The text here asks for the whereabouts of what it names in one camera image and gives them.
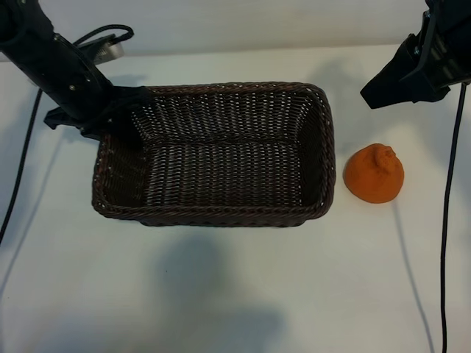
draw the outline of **brown wicker basket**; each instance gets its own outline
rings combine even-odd
[[[303,83],[148,88],[138,151],[107,136],[93,178],[105,217],[149,226],[290,227],[324,215],[336,180],[322,90]]]

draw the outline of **black cable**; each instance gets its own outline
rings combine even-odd
[[[131,39],[134,36],[134,31],[132,30],[131,27],[125,26],[123,24],[108,24],[107,26],[99,27],[95,29],[94,31],[88,33],[87,35],[84,35],[83,37],[79,38],[74,42],[75,46],[78,46],[79,44],[82,44],[86,40],[89,40],[90,38],[94,37],[95,35],[104,32],[104,31],[109,31],[111,29],[122,29],[126,31],[123,35],[120,35],[119,37],[115,38],[113,40],[113,44],[117,44],[119,42],[122,42],[124,40]]]
[[[445,202],[443,206],[442,252],[440,254],[440,309],[442,312],[443,334],[442,353],[447,352],[447,316],[445,312],[445,255],[447,253],[448,208],[450,206],[451,182],[453,180],[453,169],[455,168],[456,147],[458,145],[459,127],[461,125],[461,117],[463,116],[464,97],[466,96],[467,85],[467,83],[461,84],[458,112],[456,113],[455,129],[453,130],[453,139],[451,143],[450,164],[448,166],[447,186],[445,188]]]
[[[7,213],[3,224],[1,225],[0,230],[0,244],[3,240],[5,232],[7,231],[8,222],[10,216],[13,212],[13,207],[15,206],[16,196],[18,195],[18,190],[20,188],[21,177],[23,176],[24,161],[26,160],[26,153],[28,152],[29,141],[31,140],[32,127],[35,125],[36,114],[38,113],[39,103],[41,102],[41,96],[43,95],[42,90],[38,90],[36,94],[35,105],[32,108],[31,118],[29,119],[28,130],[26,131],[26,137],[24,139],[23,151],[21,152],[20,165],[18,167],[18,173],[16,174],[15,187],[13,188],[12,198],[10,199],[10,204],[8,205]]]
[[[94,31],[88,33],[87,35],[84,35],[83,37],[79,38],[78,40],[74,42],[74,46],[78,46],[79,44],[82,44],[83,42],[92,38],[93,36],[103,31],[110,30],[110,29],[123,29],[127,31],[127,33],[115,38],[113,41],[114,44],[122,42],[123,40],[128,40],[132,38],[132,36],[134,35],[134,32],[131,27],[128,27],[122,24],[110,24],[107,26],[97,28]],[[42,95],[43,95],[43,91],[39,89],[38,93],[36,94],[35,104],[32,108],[31,118],[29,119],[28,130],[26,131],[26,137],[24,139],[23,151],[21,152],[20,165],[18,167],[18,172],[16,174],[15,187],[13,188],[13,193],[10,199],[10,204],[8,205],[7,213],[5,214],[3,224],[1,225],[0,245],[1,245],[1,241],[3,240],[3,237],[5,236],[5,232],[7,231],[8,223],[10,221],[10,217],[12,215],[13,208],[15,206],[16,196],[18,195],[18,190],[20,188],[21,177],[23,176],[24,163],[26,160],[26,155],[28,153],[29,142],[31,141],[32,128],[35,125],[36,115],[38,114],[38,108],[39,108]]]

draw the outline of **orange bell-shaped object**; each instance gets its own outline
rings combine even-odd
[[[381,204],[399,194],[404,183],[404,169],[391,147],[375,143],[350,158],[344,181],[360,199]]]

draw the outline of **white surface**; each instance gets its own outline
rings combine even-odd
[[[128,54],[401,43],[420,31],[424,0],[40,0],[75,40],[127,24]]]
[[[0,352],[428,353],[427,329],[439,352],[442,197],[458,90],[436,104],[371,111],[360,89],[394,51],[128,57],[102,66],[120,85],[324,88],[336,129],[335,201],[324,218],[292,229],[149,228],[101,217],[90,205],[97,144],[71,128],[47,129],[40,120],[54,105],[45,99],[0,248]],[[9,63],[0,77],[4,212],[34,90]],[[450,210],[449,352],[471,346],[470,116],[468,103]],[[341,180],[347,158],[373,142],[390,143],[406,170],[394,204],[362,202]]]

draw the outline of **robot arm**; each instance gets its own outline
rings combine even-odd
[[[361,91],[375,109],[405,101],[439,101],[449,86],[471,81],[471,1],[429,0],[422,30]]]
[[[54,33],[38,0],[0,0],[0,51],[59,105],[45,119],[52,129],[64,124],[88,138],[99,140],[109,133],[132,145],[140,143],[124,108],[145,99],[146,90],[113,86],[93,62],[104,46],[130,37],[132,32],[121,38],[111,35],[77,47]]]

